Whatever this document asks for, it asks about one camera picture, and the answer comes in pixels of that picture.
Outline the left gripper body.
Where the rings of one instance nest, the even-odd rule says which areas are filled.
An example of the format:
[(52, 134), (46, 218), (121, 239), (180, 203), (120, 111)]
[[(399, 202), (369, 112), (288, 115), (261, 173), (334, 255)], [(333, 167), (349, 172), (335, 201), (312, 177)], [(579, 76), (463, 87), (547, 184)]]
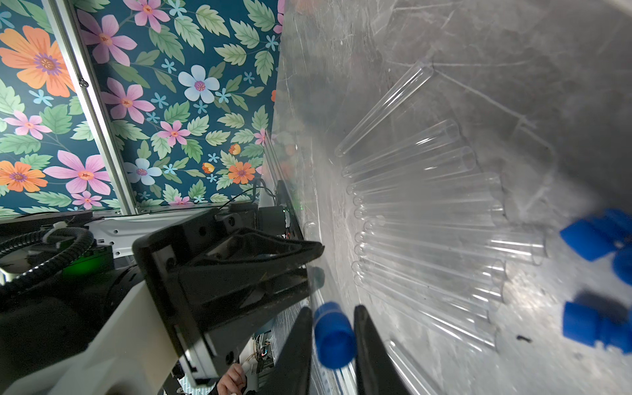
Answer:
[(44, 248), (1, 287), (4, 394), (156, 394), (178, 372), (228, 372), (249, 337), (301, 300), (301, 242), (211, 209), (132, 242), (134, 265), (86, 227), (21, 232)]

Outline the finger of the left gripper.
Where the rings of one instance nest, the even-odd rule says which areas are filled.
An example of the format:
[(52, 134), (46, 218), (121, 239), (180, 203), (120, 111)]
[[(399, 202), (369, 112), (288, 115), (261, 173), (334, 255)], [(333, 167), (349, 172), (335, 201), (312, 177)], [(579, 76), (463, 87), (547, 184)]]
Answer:
[(203, 338), (211, 346), (237, 346), (324, 285), (324, 270), (308, 266), (223, 296), (204, 307)]
[(215, 301), (320, 258), (324, 245), (238, 231), (175, 272), (188, 301)]

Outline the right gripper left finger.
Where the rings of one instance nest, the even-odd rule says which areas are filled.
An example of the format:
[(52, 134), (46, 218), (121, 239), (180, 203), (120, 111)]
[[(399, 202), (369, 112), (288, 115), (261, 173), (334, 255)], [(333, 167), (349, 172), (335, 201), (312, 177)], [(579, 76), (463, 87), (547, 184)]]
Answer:
[(307, 395), (312, 360), (313, 314), (303, 307), (296, 318), (273, 373), (260, 390), (269, 395)]

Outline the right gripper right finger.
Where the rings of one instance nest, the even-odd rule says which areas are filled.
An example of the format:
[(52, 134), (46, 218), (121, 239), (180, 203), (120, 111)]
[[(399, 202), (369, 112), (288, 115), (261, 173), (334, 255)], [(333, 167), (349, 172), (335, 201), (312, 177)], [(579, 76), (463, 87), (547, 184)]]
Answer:
[(408, 389), (391, 362), (370, 313), (363, 305), (354, 309), (357, 393), (408, 395)]

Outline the blue stopper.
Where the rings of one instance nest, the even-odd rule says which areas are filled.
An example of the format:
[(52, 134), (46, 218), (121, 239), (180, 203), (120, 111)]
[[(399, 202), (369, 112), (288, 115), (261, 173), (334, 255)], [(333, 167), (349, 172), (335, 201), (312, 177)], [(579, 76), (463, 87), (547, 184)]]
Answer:
[(566, 302), (562, 334), (589, 347), (596, 347), (596, 343), (600, 342), (605, 348), (615, 347), (627, 355), (631, 353), (631, 313), (625, 321), (620, 322), (587, 306)]
[(631, 244), (631, 215), (606, 209), (568, 225), (560, 236), (581, 258), (593, 262)]
[(314, 341), (320, 363), (329, 370), (339, 370), (356, 358), (355, 333), (336, 302), (326, 302), (316, 309)]
[(632, 245), (627, 245), (615, 253), (612, 270), (623, 283), (632, 286)]

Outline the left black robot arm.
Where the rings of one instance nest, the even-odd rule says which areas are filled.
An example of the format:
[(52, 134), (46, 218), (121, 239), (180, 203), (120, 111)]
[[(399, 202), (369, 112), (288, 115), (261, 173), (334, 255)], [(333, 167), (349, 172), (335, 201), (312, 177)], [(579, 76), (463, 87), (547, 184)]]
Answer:
[(179, 376), (211, 388), (258, 329), (308, 296), (308, 266), (324, 252), (233, 208), (125, 230), (125, 268), (95, 232), (64, 226), (2, 243), (5, 256), (44, 254), (1, 287), (2, 393), (155, 394)]

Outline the distant human hand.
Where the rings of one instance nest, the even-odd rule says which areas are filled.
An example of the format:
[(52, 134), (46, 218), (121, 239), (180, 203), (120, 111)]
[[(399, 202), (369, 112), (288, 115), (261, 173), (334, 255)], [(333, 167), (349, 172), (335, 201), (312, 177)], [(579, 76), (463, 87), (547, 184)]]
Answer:
[(246, 373), (239, 363), (233, 364), (216, 385), (218, 395), (242, 395), (247, 387)]

